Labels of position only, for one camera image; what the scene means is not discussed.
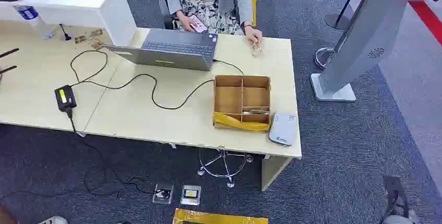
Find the person's left hand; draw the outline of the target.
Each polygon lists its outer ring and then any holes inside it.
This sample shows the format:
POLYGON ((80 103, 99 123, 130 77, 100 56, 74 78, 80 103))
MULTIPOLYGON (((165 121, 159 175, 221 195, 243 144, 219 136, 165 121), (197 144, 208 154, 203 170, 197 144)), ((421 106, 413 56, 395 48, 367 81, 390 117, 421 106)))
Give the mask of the person's left hand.
POLYGON ((259 44, 263 39, 262 32, 249 24, 244 25, 244 33, 251 44, 259 44))

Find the person's right hand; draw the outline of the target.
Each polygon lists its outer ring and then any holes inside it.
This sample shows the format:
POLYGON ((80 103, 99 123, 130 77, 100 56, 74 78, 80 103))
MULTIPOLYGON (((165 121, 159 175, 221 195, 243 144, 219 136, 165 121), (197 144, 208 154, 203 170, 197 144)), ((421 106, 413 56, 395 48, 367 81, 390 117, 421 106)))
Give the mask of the person's right hand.
POLYGON ((187 32, 195 32, 195 29, 193 28, 194 26, 194 21, 192 18, 187 17, 182 10, 179 10, 176 12, 176 16, 179 19, 179 21, 182 24, 182 27, 184 29, 184 31, 187 32))

